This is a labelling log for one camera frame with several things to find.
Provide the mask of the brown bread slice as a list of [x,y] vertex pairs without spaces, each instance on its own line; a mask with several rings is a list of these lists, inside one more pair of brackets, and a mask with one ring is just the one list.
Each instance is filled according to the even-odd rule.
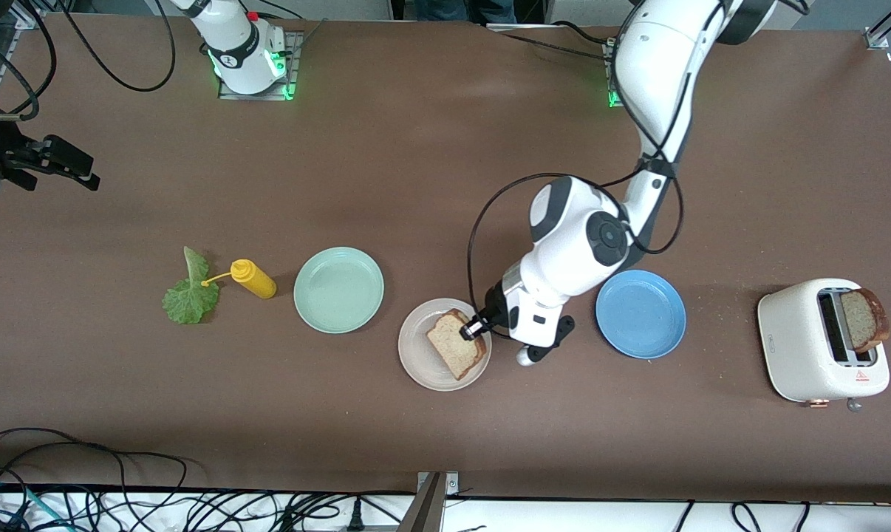
[[880,299],[865,287],[840,296],[850,344],[856,353],[866,353],[890,337],[890,324]]
[[466,340],[462,336],[462,328],[467,320],[465,313],[452,309],[439,316],[426,333],[426,337],[456,381],[462,380],[473,368],[482,363],[488,353],[482,338]]

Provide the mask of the green lettuce leaf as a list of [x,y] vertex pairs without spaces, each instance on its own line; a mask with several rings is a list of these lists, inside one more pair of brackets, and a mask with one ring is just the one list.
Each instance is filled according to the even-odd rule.
[[218,304],[219,286],[210,282],[209,263],[200,253],[183,246],[183,258],[188,276],[165,292],[162,307],[176,324],[198,324]]

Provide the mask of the yellow squeeze bottle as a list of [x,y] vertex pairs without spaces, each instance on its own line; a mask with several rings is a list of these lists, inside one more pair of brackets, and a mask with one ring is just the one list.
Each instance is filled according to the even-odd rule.
[[230,277],[236,280],[240,286],[245,287],[246,290],[249,290],[249,292],[260,299],[272,299],[278,289],[276,282],[249,259],[237,259],[231,263],[228,273],[202,280],[199,285],[209,287],[211,283],[216,282],[218,279],[223,279],[223,277]]

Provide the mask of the beige plate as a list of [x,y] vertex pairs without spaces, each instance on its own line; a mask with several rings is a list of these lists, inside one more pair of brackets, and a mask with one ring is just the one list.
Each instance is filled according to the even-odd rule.
[[415,383],[438,392],[453,392],[472,384],[486,368],[492,349],[490,334],[482,338],[488,353],[482,363],[473,368],[462,380],[456,381],[442,358],[436,353],[426,333],[439,316],[446,311],[458,309],[468,319],[473,314],[472,306],[456,299],[433,299],[422,303],[407,316],[398,337],[398,352],[402,366]]

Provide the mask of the blue plate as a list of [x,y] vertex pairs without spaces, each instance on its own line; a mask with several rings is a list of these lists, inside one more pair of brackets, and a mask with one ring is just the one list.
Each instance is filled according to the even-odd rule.
[[595,313],[602,337],[632,359],[664,357],[686,333],[686,308],[679,292],[648,270],[625,270],[603,283]]

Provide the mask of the mint green plate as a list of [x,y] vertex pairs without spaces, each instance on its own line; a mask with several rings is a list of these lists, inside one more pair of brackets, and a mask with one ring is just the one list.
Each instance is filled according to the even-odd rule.
[[318,252],[301,266],[293,301],[301,320],[327,334],[350,333],[379,311],[385,281],[378,263],[353,247]]

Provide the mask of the white toaster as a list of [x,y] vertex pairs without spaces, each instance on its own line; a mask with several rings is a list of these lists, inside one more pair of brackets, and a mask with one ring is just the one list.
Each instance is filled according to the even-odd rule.
[[766,294],[757,304],[757,326],[772,387],[780,397],[810,408],[847,401],[852,412],[861,398],[884,392],[890,369],[884,342],[866,353],[850,344],[840,296],[862,287],[823,277]]

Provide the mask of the person in blue jeans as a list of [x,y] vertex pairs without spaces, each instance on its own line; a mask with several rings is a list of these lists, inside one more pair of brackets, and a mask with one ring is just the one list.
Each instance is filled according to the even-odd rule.
[[413,0],[418,21],[472,21],[516,24],[514,0]]

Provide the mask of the aluminium corner profile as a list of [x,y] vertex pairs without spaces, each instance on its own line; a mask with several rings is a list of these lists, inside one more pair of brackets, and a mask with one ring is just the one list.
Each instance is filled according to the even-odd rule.
[[882,15],[872,26],[865,28],[862,37],[869,50],[887,50],[891,35],[891,11]]

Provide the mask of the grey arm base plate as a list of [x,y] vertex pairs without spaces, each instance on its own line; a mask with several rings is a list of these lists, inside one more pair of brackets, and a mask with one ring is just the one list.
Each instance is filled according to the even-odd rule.
[[304,34],[267,27],[265,41],[259,41],[239,68],[231,54],[210,53],[219,80],[219,100],[294,100],[301,63]]
[[604,48],[604,63],[607,68],[607,98],[610,108],[621,107],[624,102],[621,100],[618,82],[615,80],[614,54],[617,39],[611,37],[602,45]]

